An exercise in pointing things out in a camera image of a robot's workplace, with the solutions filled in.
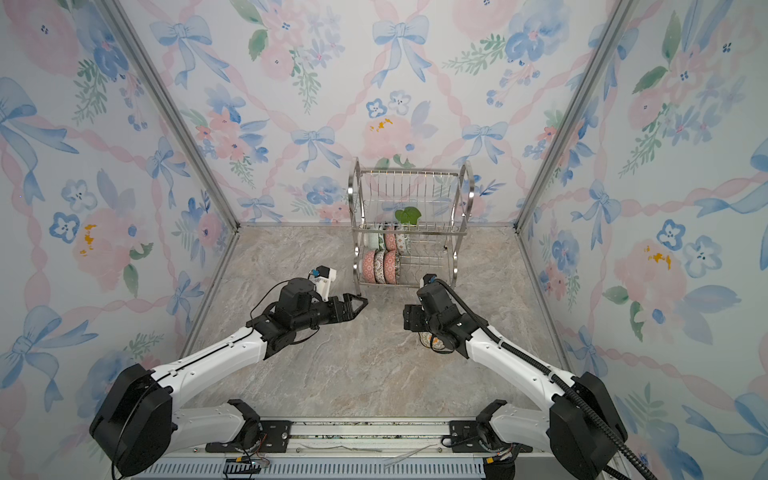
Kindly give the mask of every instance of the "wire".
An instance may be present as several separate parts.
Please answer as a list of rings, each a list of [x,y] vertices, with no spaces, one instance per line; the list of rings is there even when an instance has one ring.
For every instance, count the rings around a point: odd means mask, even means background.
[[[291,343],[291,345],[299,345],[300,343],[304,343],[304,342],[306,342],[307,340],[309,340],[309,339],[311,339],[312,337],[314,337],[315,335],[317,335],[317,333],[318,333],[319,331],[320,331],[320,329],[317,329],[317,330],[315,330],[315,333],[313,333],[312,335],[310,335],[310,336],[306,337],[305,339],[301,339],[301,340],[299,340],[299,341],[297,341],[297,342],[293,342],[293,343]]]
[[[614,445],[616,445],[616,448],[619,450],[619,452],[621,452],[621,454],[632,464],[632,466],[634,466],[637,471],[640,472],[643,478],[646,480],[657,480],[656,475],[654,475],[654,473],[648,469],[648,467],[634,454],[634,452],[632,452],[629,447],[624,444],[624,441],[618,435],[616,435],[616,432],[614,432],[613,429],[611,429],[611,427],[608,426],[608,424],[605,423],[605,421],[563,379],[552,373],[552,371],[546,365],[543,365],[536,359],[531,358],[529,355],[516,349],[514,346],[502,342],[502,339],[497,337],[488,328],[488,320],[473,312],[472,309],[469,308],[469,306],[464,302],[464,300],[462,300],[460,296],[458,296],[458,294],[453,290],[453,288],[451,288],[450,285],[448,285],[444,280],[440,280],[439,278],[436,278],[435,282],[439,283],[443,286],[443,288],[445,288],[445,290],[456,300],[461,308],[463,308],[464,311],[473,318],[473,320],[478,324],[480,329],[482,329],[482,331],[485,333],[485,335],[488,336],[489,339],[497,343],[501,348],[523,359],[525,362],[534,366],[537,370],[550,377],[552,382],[554,382],[555,385],[559,386],[563,390],[564,396],[571,400],[578,408],[580,408],[581,411],[584,412],[584,414],[587,416],[587,418],[589,418],[592,423],[594,423],[594,425],[597,426],[597,428],[600,429],[600,431],[603,432],[603,434],[607,436]]]
[[[266,292],[266,293],[264,293],[264,296],[262,296],[262,297],[261,297],[261,300],[259,300],[259,303],[257,303],[257,304],[256,304],[256,306],[250,310],[250,319],[251,319],[251,320],[253,320],[253,311],[254,311],[254,310],[255,310],[255,309],[256,309],[256,308],[257,308],[259,305],[261,305],[261,303],[264,301],[264,299],[266,298],[266,296],[267,296],[267,295],[269,295],[269,294],[270,294],[270,292],[271,292],[272,290],[275,290],[275,287],[276,287],[276,286],[278,286],[278,285],[282,285],[283,283],[288,283],[289,281],[290,281],[290,280],[283,280],[282,282],[278,282],[278,283],[275,283],[275,284],[272,286],[272,288],[270,288],[269,290],[267,290],[267,292]]]

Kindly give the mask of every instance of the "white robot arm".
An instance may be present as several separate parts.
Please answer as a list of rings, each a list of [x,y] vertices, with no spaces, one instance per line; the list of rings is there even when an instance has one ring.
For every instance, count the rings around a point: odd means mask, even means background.
[[[518,409],[503,400],[493,402],[477,417],[475,438],[485,449],[504,451],[511,444],[523,444],[552,452],[579,480],[594,480],[604,470],[617,478],[624,477],[607,467],[611,458],[621,452],[644,478],[655,480],[624,444],[627,430],[598,377],[589,372],[577,377],[526,352],[474,313],[435,275],[424,276],[416,295],[420,304],[406,305],[403,310],[406,330],[430,332],[445,345],[447,350],[441,353],[457,352],[487,366],[541,410]]]
[[[368,300],[351,293],[344,300],[329,297],[335,278],[334,269],[319,266],[309,278],[281,282],[287,285],[280,298],[227,338],[150,371],[138,364],[123,370],[89,429],[113,467],[136,475],[184,447],[221,442],[248,451],[257,444],[263,438],[260,417],[242,400],[203,409],[181,406],[244,366],[303,342],[294,341],[296,332],[357,317]]]

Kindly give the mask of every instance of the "wall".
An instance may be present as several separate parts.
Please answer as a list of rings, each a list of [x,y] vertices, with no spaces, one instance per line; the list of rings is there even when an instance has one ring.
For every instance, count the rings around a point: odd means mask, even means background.
[[[0,478],[103,478],[91,420],[178,358],[229,232],[90,2],[4,0],[0,43]]]
[[[571,364],[659,479],[768,478],[766,21],[639,2],[525,231]]]
[[[242,220],[345,221],[359,157],[469,159],[473,220],[507,222],[614,0],[122,4]]]

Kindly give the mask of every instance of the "stainless steel dish rack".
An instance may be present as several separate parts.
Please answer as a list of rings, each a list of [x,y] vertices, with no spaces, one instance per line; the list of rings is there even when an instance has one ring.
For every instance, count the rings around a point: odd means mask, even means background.
[[[408,286],[419,288],[427,273],[449,279],[452,286],[458,276],[458,251],[472,212],[475,177],[466,162],[461,170],[381,170],[355,168],[349,175],[349,216],[354,242],[353,274],[357,294],[361,285]],[[400,224],[397,210],[416,207],[421,217],[415,225]],[[397,284],[366,282],[362,262],[367,250],[367,233],[393,233],[385,225],[396,226],[397,233],[410,242],[407,252],[399,254]]]

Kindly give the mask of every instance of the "marble floor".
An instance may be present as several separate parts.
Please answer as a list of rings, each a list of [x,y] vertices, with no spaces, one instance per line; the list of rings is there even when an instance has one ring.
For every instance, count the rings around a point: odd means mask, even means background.
[[[194,349],[240,328],[272,285],[315,266],[338,270],[332,294],[354,293],[352,248],[344,227],[244,227]],[[509,339],[560,366],[512,228],[470,228],[456,290]],[[240,398],[262,416],[475,416],[494,399],[536,408],[491,370],[458,353],[431,352],[404,331],[402,307],[418,302],[414,289],[364,286],[362,294],[369,305],[354,321],[321,326],[311,340],[235,372],[187,407]]]

